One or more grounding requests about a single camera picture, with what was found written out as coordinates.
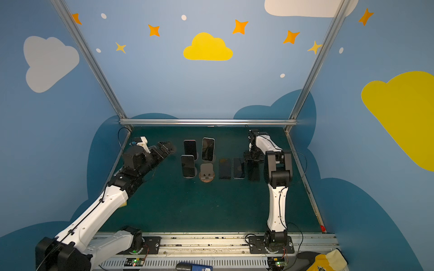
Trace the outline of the green phone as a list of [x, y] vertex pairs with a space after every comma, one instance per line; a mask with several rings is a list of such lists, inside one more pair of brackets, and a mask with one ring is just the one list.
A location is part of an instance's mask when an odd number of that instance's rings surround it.
[[196, 167], [193, 155], [182, 155], [182, 173], [185, 178], [193, 178], [196, 176]]

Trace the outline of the wooden round phone stand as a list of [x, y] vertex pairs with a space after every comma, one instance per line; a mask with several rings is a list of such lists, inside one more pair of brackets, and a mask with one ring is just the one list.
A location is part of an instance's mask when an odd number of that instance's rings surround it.
[[212, 182], [215, 178], [214, 166], [212, 163], [201, 164], [199, 178], [204, 183]]

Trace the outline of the dark phone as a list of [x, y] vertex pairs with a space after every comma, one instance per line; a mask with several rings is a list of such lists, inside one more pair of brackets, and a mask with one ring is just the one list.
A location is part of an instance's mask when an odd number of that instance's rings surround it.
[[260, 170], [259, 170], [259, 161], [248, 160], [247, 161], [247, 173], [248, 180], [251, 182], [259, 182], [260, 181]]

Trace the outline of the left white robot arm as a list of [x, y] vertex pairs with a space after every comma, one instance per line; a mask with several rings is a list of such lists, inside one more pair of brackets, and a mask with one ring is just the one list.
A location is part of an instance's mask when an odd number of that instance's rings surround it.
[[175, 152], [170, 141], [147, 146], [145, 137], [123, 153], [123, 167], [101, 195], [71, 225], [35, 248], [38, 271], [92, 271], [120, 252], [141, 252], [142, 230], [124, 227], [95, 245], [90, 242], [112, 214], [143, 184], [144, 177]]

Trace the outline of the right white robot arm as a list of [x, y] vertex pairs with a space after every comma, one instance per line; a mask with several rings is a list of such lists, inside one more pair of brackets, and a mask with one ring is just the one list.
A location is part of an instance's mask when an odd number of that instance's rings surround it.
[[285, 220], [286, 197], [293, 180], [292, 152], [279, 147], [266, 132], [251, 129], [249, 149], [244, 152], [248, 180], [258, 181], [260, 164], [263, 164], [264, 181], [269, 190], [269, 216], [264, 235], [264, 247], [277, 253], [288, 245]]

